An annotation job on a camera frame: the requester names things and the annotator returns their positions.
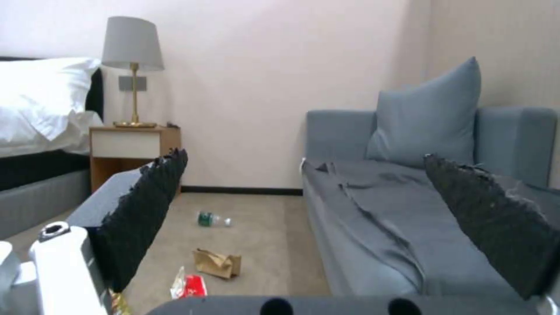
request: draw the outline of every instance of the black circular hole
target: black circular hole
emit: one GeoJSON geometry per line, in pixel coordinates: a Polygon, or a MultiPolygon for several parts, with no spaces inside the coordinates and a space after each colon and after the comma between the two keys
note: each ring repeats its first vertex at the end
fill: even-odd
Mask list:
{"type": "Polygon", "coordinates": [[[422,312],[407,299],[394,299],[389,303],[389,315],[422,315],[422,312]]]}
{"type": "Polygon", "coordinates": [[[284,299],[271,299],[260,308],[260,315],[293,315],[293,309],[284,299]]]}
{"type": "Polygon", "coordinates": [[[48,228],[45,229],[45,234],[53,234],[53,233],[56,233],[56,232],[58,232],[61,228],[62,228],[62,226],[60,226],[60,225],[49,226],[48,228]]]}

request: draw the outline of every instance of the green bottle label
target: green bottle label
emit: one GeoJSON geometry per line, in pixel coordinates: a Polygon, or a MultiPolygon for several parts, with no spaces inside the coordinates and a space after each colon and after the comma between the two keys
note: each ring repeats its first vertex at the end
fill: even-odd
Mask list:
{"type": "Polygon", "coordinates": [[[198,225],[200,226],[212,226],[212,213],[210,212],[200,212],[198,214],[198,225]]]}

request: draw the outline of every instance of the baseboard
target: baseboard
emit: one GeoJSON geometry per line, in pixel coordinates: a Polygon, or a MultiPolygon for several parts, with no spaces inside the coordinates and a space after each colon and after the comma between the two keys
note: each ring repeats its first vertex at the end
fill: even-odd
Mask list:
{"type": "Polygon", "coordinates": [[[181,192],[231,193],[231,194],[272,194],[280,196],[303,196],[303,190],[296,188],[245,188],[245,187],[210,187],[181,186],[181,192]]]}

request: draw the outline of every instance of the carpet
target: carpet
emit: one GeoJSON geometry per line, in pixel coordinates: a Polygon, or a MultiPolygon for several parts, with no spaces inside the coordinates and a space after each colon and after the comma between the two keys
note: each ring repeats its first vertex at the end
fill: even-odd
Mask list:
{"type": "MultiPolygon", "coordinates": [[[[8,239],[20,257],[42,226],[8,239]]],[[[134,314],[145,314],[170,300],[169,287],[179,267],[195,273],[196,248],[242,256],[239,277],[222,280],[204,275],[209,295],[330,295],[302,197],[183,193],[171,204],[124,292],[134,314]],[[232,227],[199,227],[198,211],[230,217],[232,227]]]]}

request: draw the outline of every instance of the white wall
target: white wall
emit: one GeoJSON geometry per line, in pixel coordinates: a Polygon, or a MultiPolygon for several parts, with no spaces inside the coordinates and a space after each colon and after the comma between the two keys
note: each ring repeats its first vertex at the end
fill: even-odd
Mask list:
{"type": "MultiPolygon", "coordinates": [[[[481,104],[560,109],[560,1],[432,1],[429,76],[477,56],[481,104]]],[[[550,185],[560,187],[560,127],[550,185]]]]}
{"type": "MultiPolygon", "coordinates": [[[[0,55],[100,57],[106,19],[158,27],[145,121],[182,128],[183,184],[300,187],[310,109],[373,109],[380,88],[426,74],[430,0],[3,0],[0,55]]],[[[130,116],[106,69],[106,121],[130,116]]]]}

